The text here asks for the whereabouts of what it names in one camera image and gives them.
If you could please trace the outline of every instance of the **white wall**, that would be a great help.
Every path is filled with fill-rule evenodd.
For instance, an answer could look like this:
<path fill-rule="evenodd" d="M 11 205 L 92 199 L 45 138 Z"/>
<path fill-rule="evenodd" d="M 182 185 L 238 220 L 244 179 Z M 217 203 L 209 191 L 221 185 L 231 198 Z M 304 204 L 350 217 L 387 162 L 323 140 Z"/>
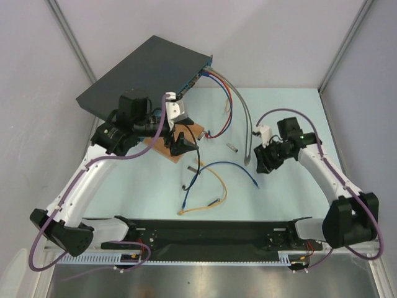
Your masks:
<path fill-rule="evenodd" d="M 89 82 L 45 1 L 2 1 L 0 28 L 1 276 L 20 249 L 29 252 L 37 233 L 29 215 L 76 169 L 93 118 L 75 101 Z M 25 270 L 23 298 L 37 277 L 27 263 L 18 272 Z"/>
<path fill-rule="evenodd" d="M 363 1 L 58 2 L 99 78 L 158 35 L 213 54 L 237 86 L 317 88 Z"/>
<path fill-rule="evenodd" d="M 397 2 L 377 1 L 325 92 L 347 171 L 380 201 L 386 256 L 397 274 Z"/>

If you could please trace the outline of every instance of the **yellow wire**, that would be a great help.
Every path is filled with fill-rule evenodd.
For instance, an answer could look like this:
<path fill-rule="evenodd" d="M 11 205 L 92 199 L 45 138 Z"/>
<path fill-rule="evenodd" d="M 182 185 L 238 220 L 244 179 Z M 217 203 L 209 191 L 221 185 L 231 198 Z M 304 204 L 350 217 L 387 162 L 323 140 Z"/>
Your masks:
<path fill-rule="evenodd" d="M 181 210 L 178 212 L 178 215 L 183 215 L 186 212 L 192 212 L 192 211 L 198 211 L 198 210 L 205 210 L 205 209 L 211 209 L 214 208 L 220 204 L 222 204 L 226 198 L 228 197 L 228 188 L 226 187 L 225 182 L 222 180 L 222 178 L 220 178 L 220 176 L 218 174 L 216 174 L 216 172 L 214 172 L 211 168 L 206 168 L 207 170 L 209 170 L 211 173 L 213 173 L 215 175 L 215 177 L 218 178 L 218 180 L 222 183 L 223 189 L 225 190 L 225 196 L 223 197 L 222 200 L 220 200 L 219 202 L 216 202 L 214 204 L 212 204 L 211 206 L 205 206 L 205 207 L 198 207 L 198 208 L 191 208 L 191 209 L 187 209 L 187 210 Z"/>
<path fill-rule="evenodd" d="M 228 99 L 228 98 L 226 98 L 225 112 L 226 112 L 226 113 L 229 113 L 229 112 L 230 112 L 230 105 L 229 105 L 229 99 Z"/>

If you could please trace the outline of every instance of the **small wooden block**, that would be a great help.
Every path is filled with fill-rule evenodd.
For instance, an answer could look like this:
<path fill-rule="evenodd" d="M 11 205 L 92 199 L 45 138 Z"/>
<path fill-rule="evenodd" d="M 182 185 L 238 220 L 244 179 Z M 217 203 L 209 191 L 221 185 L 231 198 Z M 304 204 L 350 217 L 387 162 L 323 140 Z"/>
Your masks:
<path fill-rule="evenodd" d="M 194 125 L 190 125 L 189 128 L 192 130 L 194 137 L 197 138 L 199 135 L 204 131 L 204 127 L 201 125 L 194 123 Z M 190 132 L 184 127 L 183 125 L 175 125 L 175 132 L 174 135 L 177 138 L 179 135 L 179 132 L 184 132 L 185 133 L 185 138 L 192 143 L 194 143 L 192 136 L 190 135 Z M 143 140 L 143 143 L 146 145 L 149 145 L 151 142 L 151 138 L 145 138 Z M 173 161 L 174 163 L 177 163 L 183 155 L 179 156 L 171 156 L 169 154 L 169 149 L 164 146 L 164 140 L 163 138 L 160 138 L 155 144 L 154 147 L 152 148 L 153 150 L 157 151 L 160 153 L 162 156 L 168 158 L 169 160 Z"/>

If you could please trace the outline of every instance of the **metal floor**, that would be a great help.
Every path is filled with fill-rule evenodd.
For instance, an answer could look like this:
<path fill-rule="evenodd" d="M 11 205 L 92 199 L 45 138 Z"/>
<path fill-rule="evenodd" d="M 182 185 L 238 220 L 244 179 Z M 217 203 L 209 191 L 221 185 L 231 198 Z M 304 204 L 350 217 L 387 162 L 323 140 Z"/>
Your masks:
<path fill-rule="evenodd" d="M 57 265 L 47 298 L 379 297 L 368 263 L 349 255 L 332 255 L 308 274 L 286 267 L 149 265 L 61 281 L 92 268 Z"/>

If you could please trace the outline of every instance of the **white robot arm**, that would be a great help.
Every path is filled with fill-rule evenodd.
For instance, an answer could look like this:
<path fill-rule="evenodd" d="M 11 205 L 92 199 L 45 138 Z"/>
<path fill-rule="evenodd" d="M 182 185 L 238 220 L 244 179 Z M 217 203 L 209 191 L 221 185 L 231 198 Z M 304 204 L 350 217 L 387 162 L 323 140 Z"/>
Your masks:
<path fill-rule="evenodd" d="M 166 93 L 164 106 L 167 122 L 162 125 L 165 115 L 161 119 L 152 115 L 147 118 L 145 93 L 132 90 L 120 97 L 119 109 L 97 128 L 91 139 L 92 146 L 87 149 L 79 168 L 60 195 L 45 210 L 35 209 L 30 215 L 39 230 L 46 226 L 43 234 L 49 240 L 70 255 L 77 256 L 90 245 L 124 239 L 130 228 L 127 219 L 83 220 L 83 215 L 103 180 L 120 160 L 129 159 L 124 156 L 139 143 L 140 137 L 163 137 L 172 156 L 197 149 L 184 138 L 183 133 L 176 141 L 174 139 L 174 124 L 193 124 L 182 99 L 176 98 L 175 93 Z"/>
<path fill-rule="evenodd" d="M 254 134 L 262 139 L 262 144 L 254 149 L 257 172 L 269 174 L 279 168 L 284 160 L 294 158 L 312 175 L 330 205 L 324 219 L 294 220 L 297 237 L 328 242 L 333 248 L 375 239 L 377 231 L 356 198 L 367 206 L 377 220 L 377 197 L 373 193 L 363 193 L 351 183 L 330 161 L 316 135 L 303 133 L 296 118 L 283 119 L 277 125 L 281 137 L 279 141 L 274 140 L 276 136 L 273 136 L 269 126 L 258 125 L 254 130 Z"/>

